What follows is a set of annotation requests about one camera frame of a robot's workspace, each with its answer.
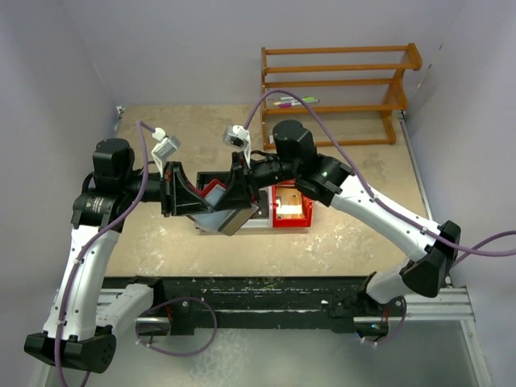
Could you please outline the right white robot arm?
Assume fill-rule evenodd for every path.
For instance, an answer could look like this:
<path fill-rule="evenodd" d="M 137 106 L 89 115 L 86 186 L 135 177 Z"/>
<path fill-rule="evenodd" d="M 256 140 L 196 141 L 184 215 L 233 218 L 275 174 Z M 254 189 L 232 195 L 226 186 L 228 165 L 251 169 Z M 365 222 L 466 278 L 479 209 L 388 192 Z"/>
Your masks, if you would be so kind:
<path fill-rule="evenodd" d="M 461 234 L 457 224 L 421 218 L 376 190 L 366 189 L 348 165 L 318 153 L 312 133 L 298 121 L 278 123 L 273 140 L 276 153 L 255 161 L 248 130 L 227 127 L 223 141 L 238 150 L 232 155 L 227 188 L 217 209 L 248 208 L 259 189 L 293 181 L 305 197 L 357 218 L 405 253 L 404 262 L 367 278 L 358 297 L 365 314 L 377 315 L 391 300 L 406 294 L 426 298 L 439 294 L 456 261 L 453 244 Z"/>

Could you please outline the red plastic bin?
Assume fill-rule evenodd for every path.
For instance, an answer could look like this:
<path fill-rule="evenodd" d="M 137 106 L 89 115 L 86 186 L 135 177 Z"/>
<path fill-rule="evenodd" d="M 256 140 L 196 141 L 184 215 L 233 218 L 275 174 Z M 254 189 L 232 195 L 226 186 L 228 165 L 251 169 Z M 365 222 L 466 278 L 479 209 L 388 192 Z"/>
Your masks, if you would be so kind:
<path fill-rule="evenodd" d="M 301 193 L 293 181 L 272 187 L 273 228 L 309 228 L 313 202 Z"/>

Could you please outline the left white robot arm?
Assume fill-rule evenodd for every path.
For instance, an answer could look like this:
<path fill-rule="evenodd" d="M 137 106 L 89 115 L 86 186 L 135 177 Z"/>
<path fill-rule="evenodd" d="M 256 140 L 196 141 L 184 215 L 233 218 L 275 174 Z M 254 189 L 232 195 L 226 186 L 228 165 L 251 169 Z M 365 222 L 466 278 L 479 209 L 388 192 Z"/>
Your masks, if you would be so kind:
<path fill-rule="evenodd" d="M 125 219 L 140 202 L 159 202 L 164 215 L 173 205 L 202 198 L 178 163 L 168 158 L 180 147 L 173 136 L 157 136 L 134 169 L 135 152 L 125 139 L 98 143 L 93 171 L 73 203 L 71 245 L 64 277 L 40 333 L 26 337 L 24 351 L 55 367 L 101 374 L 110 366 L 121 335 L 141 314 L 157 316 L 169 305 L 164 282 L 137 277 L 104 309 L 97 307 L 106 267 Z"/>

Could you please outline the red leather card holder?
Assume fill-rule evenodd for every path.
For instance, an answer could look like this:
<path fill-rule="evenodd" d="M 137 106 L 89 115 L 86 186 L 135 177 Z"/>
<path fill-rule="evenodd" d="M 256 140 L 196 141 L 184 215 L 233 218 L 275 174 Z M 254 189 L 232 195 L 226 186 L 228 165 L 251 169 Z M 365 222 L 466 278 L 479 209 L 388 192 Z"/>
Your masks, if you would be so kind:
<path fill-rule="evenodd" d="M 214 207 L 215 203 L 222 197 L 225 188 L 221 185 L 216 185 L 214 181 L 211 183 L 212 185 L 207 186 L 201 194 L 206 201 Z M 197 229 L 216 234 L 219 233 L 218 228 L 232 211 L 233 210 L 214 210 L 212 213 L 192 215 L 191 219 Z"/>

